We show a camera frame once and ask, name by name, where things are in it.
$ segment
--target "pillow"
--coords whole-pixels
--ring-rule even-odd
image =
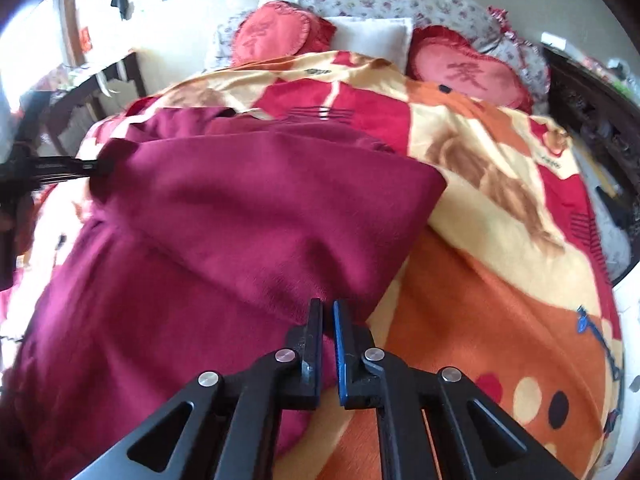
[[[416,28],[409,72],[418,81],[434,81],[498,106],[531,113],[531,97],[513,69],[476,52],[460,34],[446,27]]]
[[[242,22],[254,9],[244,9],[222,18],[214,27],[209,38],[207,55],[204,60],[205,70],[218,70],[231,66],[234,37]]]
[[[331,40],[332,50],[349,50],[371,57],[382,57],[406,69],[414,23],[411,18],[327,18],[337,30]]]
[[[260,0],[258,5],[273,0]],[[411,18],[415,27],[444,25],[462,34],[478,52],[493,48],[502,37],[500,23],[472,0],[285,0],[322,17]]]
[[[325,52],[334,32],[331,23],[307,10],[287,2],[269,2],[252,12],[238,28],[232,64]]]

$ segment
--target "orange patterned blanket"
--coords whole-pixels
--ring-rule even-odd
[[[566,133],[384,60],[325,52],[191,78],[96,126],[79,155],[158,108],[219,105],[340,121],[442,170],[447,190],[368,321],[376,343],[412,367],[460,368],[584,478],[618,405],[622,343]],[[81,187],[59,188],[81,216]],[[377,478],[377,455],[374,413],[345,412],[332,388],[274,478]]]

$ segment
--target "wooden table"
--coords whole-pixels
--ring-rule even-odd
[[[145,82],[142,79],[142,74],[140,73],[138,55],[135,52],[130,52],[122,58],[122,61],[124,62],[124,67],[127,72],[126,81],[133,81],[136,86],[138,97],[146,97],[146,87]],[[102,70],[107,81],[114,79],[123,80],[120,78],[117,65],[118,63],[116,62]],[[99,90],[100,85],[98,85],[98,78],[96,75],[92,75],[89,79],[83,81],[77,87],[73,88],[61,97],[49,109],[49,114],[46,120],[49,139],[60,155],[68,155],[58,137],[67,128],[69,120],[71,119],[71,114],[76,107],[91,103],[99,121],[107,117],[100,101],[94,95],[94,93]]]

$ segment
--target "red heart-shaped pillow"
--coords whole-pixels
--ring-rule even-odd
[[[335,26],[287,2],[269,2],[238,28],[232,45],[234,66],[277,57],[329,50]]]
[[[417,80],[435,81],[468,96],[531,113],[529,92],[513,69],[476,52],[463,36],[448,28],[416,30],[409,64]]]

